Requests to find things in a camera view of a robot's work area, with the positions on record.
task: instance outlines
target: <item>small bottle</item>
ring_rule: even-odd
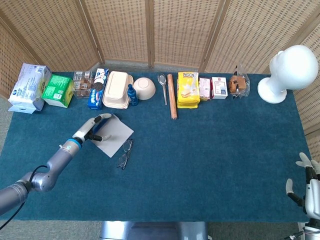
[[[132,84],[128,85],[128,96],[130,98],[131,106],[137,106],[138,105],[137,92],[132,86]]]

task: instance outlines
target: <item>metal spoon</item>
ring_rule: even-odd
[[[163,96],[164,96],[164,103],[167,105],[167,91],[166,91],[166,76],[164,74],[159,74],[158,75],[158,82],[162,85],[163,87]]]

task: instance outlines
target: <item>eyeglasses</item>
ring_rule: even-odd
[[[117,168],[121,168],[122,170],[126,168],[128,159],[130,157],[133,143],[134,143],[134,141],[132,139],[129,139],[129,140],[125,141],[124,144],[122,145],[124,154],[121,157],[119,157]]]

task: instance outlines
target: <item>rolling pin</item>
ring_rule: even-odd
[[[177,107],[176,107],[176,98],[175,98],[175,89],[174,89],[174,79],[172,78],[172,74],[168,74],[167,79],[168,79],[168,88],[169,88],[171,118],[173,120],[176,120],[178,116],[177,116]]]

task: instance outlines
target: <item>floor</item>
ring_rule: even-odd
[[[111,70],[124,72],[196,71],[192,68],[164,65],[148,68],[144,63],[120,61],[108,61],[106,66]],[[0,154],[12,117],[12,113],[7,111],[9,107],[10,104],[0,98]],[[97,240],[100,229],[101,223],[98,221],[12,220],[0,231],[0,240]],[[211,222],[208,224],[208,234],[213,240],[280,240],[298,231],[297,223]]]

